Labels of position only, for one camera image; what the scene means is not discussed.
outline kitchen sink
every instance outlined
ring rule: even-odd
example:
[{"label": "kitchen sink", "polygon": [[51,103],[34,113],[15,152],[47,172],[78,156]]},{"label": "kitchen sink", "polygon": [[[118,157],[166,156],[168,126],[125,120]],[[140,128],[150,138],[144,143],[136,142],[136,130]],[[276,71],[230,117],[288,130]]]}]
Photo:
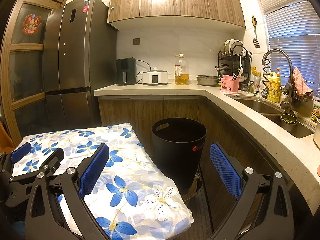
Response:
[{"label": "kitchen sink", "polygon": [[[282,122],[280,120],[280,115],[284,112],[280,107],[273,105],[262,98],[257,96],[244,96],[244,95],[227,95],[228,97],[238,101],[241,104],[251,108],[252,110],[258,112],[259,114],[265,116],[275,124],[281,127]],[[298,119],[298,123],[294,128],[288,133],[293,135],[295,138],[303,138],[314,133],[315,128],[306,122]]]}]

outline floor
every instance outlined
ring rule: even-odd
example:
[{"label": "floor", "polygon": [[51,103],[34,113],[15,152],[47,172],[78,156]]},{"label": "floor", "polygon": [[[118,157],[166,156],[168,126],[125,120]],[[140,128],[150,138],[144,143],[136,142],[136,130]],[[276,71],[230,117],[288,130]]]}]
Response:
[{"label": "floor", "polygon": [[203,186],[187,206],[192,212],[194,222],[188,231],[175,238],[175,240],[207,240],[212,234],[212,227]]}]

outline metal screw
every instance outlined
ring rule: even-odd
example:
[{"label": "metal screw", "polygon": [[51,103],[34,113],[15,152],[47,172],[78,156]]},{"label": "metal screw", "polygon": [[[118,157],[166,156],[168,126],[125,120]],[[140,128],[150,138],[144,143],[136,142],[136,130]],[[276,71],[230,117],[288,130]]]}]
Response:
[{"label": "metal screw", "polygon": [[76,171],[76,169],[73,168],[73,167],[67,169],[67,173],[68,173],[68,174],[73,174],[75,171]]},{"label": "metal screw", "polygon": [[248,173],[248,174],[252,174],[253,173],[253,168],[246,167],[245,168],[245,172]]},{"label": "metal screw", "polygon": [[41,179],[41,178],[43,178],[43,176],[44,176],[44,173],[43,172],[39,172],[38,175],[37,175],[37,178]]},{"label": "metal screw", "polygon": [[277,171],[277,172],[276,172],[276,177],[279,178],[279,179],[281,179],[281,178],[282,178],[282,174]]}]

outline window blind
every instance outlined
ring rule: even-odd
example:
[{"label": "window blind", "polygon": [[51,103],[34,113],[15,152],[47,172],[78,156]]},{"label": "window blind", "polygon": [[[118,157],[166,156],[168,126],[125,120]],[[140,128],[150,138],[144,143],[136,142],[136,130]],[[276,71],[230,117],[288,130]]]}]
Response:
[{"label": "window blind", "polygon": [[[306,84],[320,97],[320,19],[308,0],[261,0],[269,46],[285,51],[293,68],[299,68]],[[278,53],[270,55],[272,71],[281,68],[284,85],[289,64]]]}]

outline lower cabinet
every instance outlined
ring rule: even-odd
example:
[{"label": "lower cabinet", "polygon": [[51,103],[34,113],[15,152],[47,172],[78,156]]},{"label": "lower cabinet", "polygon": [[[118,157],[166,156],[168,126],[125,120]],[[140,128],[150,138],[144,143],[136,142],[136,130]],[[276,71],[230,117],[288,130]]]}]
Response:
[{"label": "lower cabinet", "polygon": [[164,118],[197,120],[197,96],[106,96],[99,98],[102,125],[130,123],[148,155],[153,157],[151,128]]},{"label": "lower cabinet", "polygon": [[[155,122],[164,118],[184,117],[198,120],[206,127],[207,135],[200,168],[214,230],[236,202],[235,197],[228,193],[210,159],[210,146],[216,142],[220,143],[228,155],[236,157],[244,168],[251,167],[257,173],[266,175],[280,171],[284,175],[290,188],[295,223],[298,222],[296,228],[299,228],[299,224],[305,223],[305,218],[310,216],[310,210],[303,196],[273,157],[237,122],[206,97],[105,96],[99,98],[99,105],[102,125],[129,122],[151,158],[153,158],[151,127]],[[257,194],[244,226],[255,216],[260,199],[261,194]]]}]

